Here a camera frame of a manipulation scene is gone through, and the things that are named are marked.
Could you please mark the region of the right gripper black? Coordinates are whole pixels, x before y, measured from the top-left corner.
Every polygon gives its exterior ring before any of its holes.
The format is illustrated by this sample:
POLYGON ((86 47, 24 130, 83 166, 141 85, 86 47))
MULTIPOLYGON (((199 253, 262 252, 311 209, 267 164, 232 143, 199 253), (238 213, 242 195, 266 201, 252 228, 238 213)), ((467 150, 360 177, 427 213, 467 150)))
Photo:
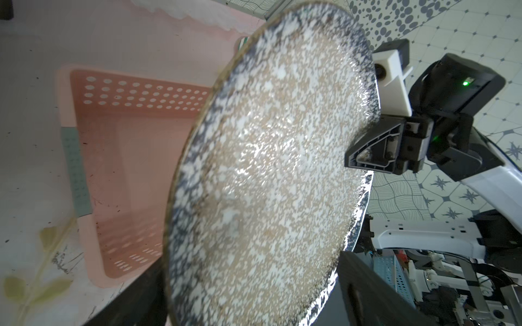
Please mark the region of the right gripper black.
POLYGON ((385 115, 345 152, 344 165, 381 173, 418 173, 424 165, 433 127, 429 117, 385 115))

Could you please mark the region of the speckled grey plate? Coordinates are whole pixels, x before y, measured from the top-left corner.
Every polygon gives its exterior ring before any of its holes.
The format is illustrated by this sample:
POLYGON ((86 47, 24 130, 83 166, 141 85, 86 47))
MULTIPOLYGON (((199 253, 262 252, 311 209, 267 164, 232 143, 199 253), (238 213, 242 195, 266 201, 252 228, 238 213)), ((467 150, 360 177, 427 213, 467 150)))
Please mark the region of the speckled grey plate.
POLYGON ((373 173, 345 153, 381 116, 351 13, 297 4, 216 80, 171 184, 164 275, 174 325, 311 325, 357 241, 373 173))

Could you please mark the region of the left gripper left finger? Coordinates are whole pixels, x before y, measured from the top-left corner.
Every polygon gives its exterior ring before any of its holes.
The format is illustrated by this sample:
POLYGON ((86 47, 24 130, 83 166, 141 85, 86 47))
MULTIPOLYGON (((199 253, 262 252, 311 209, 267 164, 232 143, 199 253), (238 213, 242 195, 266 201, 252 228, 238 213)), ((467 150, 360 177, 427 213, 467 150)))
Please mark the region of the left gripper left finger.
POLYGON ((165 325, 167 316, 163 263, 158 259, 86 324, 165 325))

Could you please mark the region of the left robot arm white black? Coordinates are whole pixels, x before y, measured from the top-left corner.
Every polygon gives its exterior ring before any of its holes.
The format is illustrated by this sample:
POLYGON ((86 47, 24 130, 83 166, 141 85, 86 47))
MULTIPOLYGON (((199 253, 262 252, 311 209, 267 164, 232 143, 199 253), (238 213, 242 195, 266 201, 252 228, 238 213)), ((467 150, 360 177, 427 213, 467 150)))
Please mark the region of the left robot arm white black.
MULTIPOLYGON (((521 287, 489 265, 431 253, 432 270, 412 257, 403 269, 395 255, 367 266, 343 252, 333 274, 350 325, 520 325, 521 287)), ((153 263, 89 325, 176 325, 169 312, 165 267, 153 263)))

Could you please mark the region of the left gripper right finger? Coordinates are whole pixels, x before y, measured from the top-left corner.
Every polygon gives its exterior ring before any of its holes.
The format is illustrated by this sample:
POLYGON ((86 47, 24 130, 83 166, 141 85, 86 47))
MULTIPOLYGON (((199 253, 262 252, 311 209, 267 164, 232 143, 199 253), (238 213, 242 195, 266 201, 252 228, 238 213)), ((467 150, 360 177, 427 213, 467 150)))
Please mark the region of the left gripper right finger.
POLYGON ((341 252, 337 274, 351 325, 435 324, 401 298, 354 253, 341 252))

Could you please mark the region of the green striped plate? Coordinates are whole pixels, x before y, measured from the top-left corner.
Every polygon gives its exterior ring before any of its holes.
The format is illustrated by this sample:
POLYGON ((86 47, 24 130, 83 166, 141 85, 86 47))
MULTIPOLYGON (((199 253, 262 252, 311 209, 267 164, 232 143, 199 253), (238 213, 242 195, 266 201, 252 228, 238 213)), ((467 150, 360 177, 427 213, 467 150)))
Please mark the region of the green striped plate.
POLYGON ((242 48, 246 45, 248 39, 249 39, 248 37, 242 37, 242 38, 237 42, 237 51, 239 51, 240 49, 242 49, 242 48))

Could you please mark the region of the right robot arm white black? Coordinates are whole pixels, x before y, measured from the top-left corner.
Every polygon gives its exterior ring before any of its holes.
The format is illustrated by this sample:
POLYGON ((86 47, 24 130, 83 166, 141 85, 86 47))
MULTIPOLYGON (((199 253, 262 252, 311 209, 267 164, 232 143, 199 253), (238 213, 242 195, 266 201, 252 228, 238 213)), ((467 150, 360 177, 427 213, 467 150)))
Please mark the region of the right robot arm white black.
POLYGON ((427 160, 483 197, 492 209, 474 216, 488 263, 521 271, 521 169, 473 125, 505 86, 489 67, 446 54, 413 84, 409 113, 383 112, 345 153, 345 166, 394 175, 427 160))

